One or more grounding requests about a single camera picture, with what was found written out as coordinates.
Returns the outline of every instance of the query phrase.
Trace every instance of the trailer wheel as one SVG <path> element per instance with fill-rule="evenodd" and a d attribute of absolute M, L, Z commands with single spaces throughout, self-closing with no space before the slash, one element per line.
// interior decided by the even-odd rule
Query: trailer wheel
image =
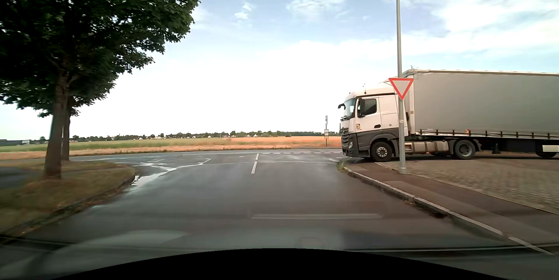
<path fill-rule="evenodd" d="M 459 160 L 470 160 L 476 154 L 476 147 L 469 140 L 458 140 L 454 143 L 453 157 Z"/>
<path fill-rule="evenodd" d="M 375 162 L 388 162 L 392 159 L 392 147 L 386 142 L 375 142 L 371 146 L 371 158 Z"/>
<path fill-rule="evenodd" d="M 535 154 L 544 159 L 550 159 L 556 155 L 556 153 L 535 153 Z"/>

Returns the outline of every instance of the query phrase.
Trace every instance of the tree trunk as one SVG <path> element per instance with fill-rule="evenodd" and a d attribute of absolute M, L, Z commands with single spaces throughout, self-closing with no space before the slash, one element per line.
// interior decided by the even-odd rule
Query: tree trunk
<path fill-rule="evenodd" d="M 66 116 L 64 118 L 64 127 L 62 129 L 62 160 L 70 161 L 70 115 L 72 114 L 71 98 L 68 98 L 66 105 Z"/>
<path fill-rule="evenodd" d="M 68 78 L 59 76 L 55 87 L 55 100 L 52 105 L 49 144 L 46 147 L 43 179 L 61 178 L 61 143 L 66 105 L 68 103 Z"/>

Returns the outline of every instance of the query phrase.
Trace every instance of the signpost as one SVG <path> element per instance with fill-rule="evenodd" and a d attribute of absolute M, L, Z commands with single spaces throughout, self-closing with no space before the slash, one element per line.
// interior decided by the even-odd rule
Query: signpost
<path fill-rule="evenodd" d="M 390 83 L 394 87 L 394 90 L 398 93 L 398 131 L 399 131 L 399 150 L 400 153 L 400 174 L 406 174 L 406 150 L 405 150 L 405 138 L 404 138 L 404 97 L 410 89 L 413 78 L 402 78 L 402 39 L 401 39 L 401 27 L 400 27 L 400 0 L 396 0 L 396 46 L 397 46 L 397 58 L 398 58 L 398 78 L 390 78 Z"/>
<path fill-rule="evenodd" d="M 325 147 L 328 147 L 328 115 L 324 118 L 324 141 Z"/>

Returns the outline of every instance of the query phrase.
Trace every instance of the paved brick surface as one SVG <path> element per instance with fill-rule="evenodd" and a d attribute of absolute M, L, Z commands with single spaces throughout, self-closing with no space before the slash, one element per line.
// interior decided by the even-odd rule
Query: paved brick surface
<path fill-rule="evenodd" d="M 559 158 L 477 153 L 472 160 L 406 157 L 408 174 L 422 176 L 559 215 Z M 398 161 L 378 163 L 397 169 Z"/>

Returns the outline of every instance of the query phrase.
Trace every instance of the truck grille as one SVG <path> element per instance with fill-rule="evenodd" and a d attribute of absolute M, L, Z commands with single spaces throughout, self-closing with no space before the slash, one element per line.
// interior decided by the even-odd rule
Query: truck grille
<path fill-rule="evenodd" d="M 340 129 L 340 135 L 342 136 L 342 146 L 347 147 L 349 145 L 349 128 Z"/>

